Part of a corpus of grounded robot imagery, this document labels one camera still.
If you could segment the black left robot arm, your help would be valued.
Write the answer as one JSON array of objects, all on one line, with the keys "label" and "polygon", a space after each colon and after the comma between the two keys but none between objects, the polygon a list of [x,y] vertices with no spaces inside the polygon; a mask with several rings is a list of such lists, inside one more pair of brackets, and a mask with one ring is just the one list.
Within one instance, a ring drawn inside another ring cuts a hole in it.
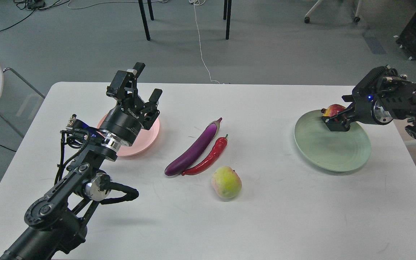
[{"label": "black left robot arm", "polygon": [[50,260],[84,243],[87,224],[99,205],[137,199],[129,186],[111,181],[100,169],[105,160],[115,161],[122,146],[132,146],[142,129],[150,130],[160,111],[162,90],[155,89],[144,102],[137,79],[145,64],[117,71],[106,95],[117,104],[99,128],[90,127],[73,114],[61,131],[61,156],[53,187],[25,211],[28,228],[3,253],[1,260]]}]

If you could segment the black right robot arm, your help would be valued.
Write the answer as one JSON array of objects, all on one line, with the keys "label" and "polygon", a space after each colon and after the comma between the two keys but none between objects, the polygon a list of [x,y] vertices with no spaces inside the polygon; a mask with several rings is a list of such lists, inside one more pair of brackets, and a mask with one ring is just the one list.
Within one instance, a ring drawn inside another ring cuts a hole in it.
[{"label": "black right robot arm", "polygon": [[387,125],[407,120],[407,134],[416,140],[416,83],[386,65],[372,69],[352,90],[342,96],[350,105],[321,120],[330,131],[349,131],[351,124]]}]

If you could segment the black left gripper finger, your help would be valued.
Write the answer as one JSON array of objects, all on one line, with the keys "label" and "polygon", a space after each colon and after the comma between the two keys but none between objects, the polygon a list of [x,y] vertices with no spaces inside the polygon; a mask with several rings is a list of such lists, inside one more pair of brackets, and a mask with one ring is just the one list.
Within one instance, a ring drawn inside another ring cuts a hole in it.
[{"label": "black left gripper finger", "polygon": [[145,64],[137,62],[131,71],[117,71],[106,89],[106,95],[117,101],[117,105],[124,108],[139,108],[143,105],[138,95],[137,78],[144,70]]},{"label": "black left gripper finger", "polygon": [[145,130],[150,130],[160,115],[160,111],[157,106],[162,93],[163,91],[161,89],[154,89],[149,97],[149,101],[143,103],[142,108],[139,110],[138,120],[141,123],[142,128]]}]

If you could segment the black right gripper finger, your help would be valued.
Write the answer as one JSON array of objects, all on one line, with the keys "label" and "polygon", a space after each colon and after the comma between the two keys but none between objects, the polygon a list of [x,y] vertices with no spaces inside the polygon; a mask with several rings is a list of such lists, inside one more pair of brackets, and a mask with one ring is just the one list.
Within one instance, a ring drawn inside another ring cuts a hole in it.
[{"label": "black right gripper finger", "polygon": [[353,108],[347,108],[344,111],[338,113],[332,117],[321,117],[321,120],[327,126],[330,131],[349,131],[351,120],[348,117],[352,117],[354,113]]}]

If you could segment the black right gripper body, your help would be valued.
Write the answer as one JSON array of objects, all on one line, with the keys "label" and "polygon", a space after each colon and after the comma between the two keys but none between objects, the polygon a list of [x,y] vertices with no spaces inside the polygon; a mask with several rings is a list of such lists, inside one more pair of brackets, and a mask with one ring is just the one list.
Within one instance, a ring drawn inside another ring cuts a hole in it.
[{"label": "black right gripper body", "polygon": [[391,123],[393,117],[388,105],[384,105],[382,99],[410,83],[406,75],[398,74],[398,71],[391,66],[378,66],[372,69],[354,87],[351,95],[342,96],[345,102],[351,102],[342,114],[347,125],[353,122],[367,125]]}]

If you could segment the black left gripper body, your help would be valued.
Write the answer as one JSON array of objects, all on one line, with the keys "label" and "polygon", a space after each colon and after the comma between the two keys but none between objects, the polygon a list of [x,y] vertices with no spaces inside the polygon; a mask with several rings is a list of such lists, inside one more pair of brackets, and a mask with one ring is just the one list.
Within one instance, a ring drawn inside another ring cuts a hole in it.
[{"label": "black left gripper body", "polygon": [[101,132],[111,133],[122,140],[124,146],[132,146],[142,129],[142,124],[126,114],[119,106],[112,108],[101,123]]}]

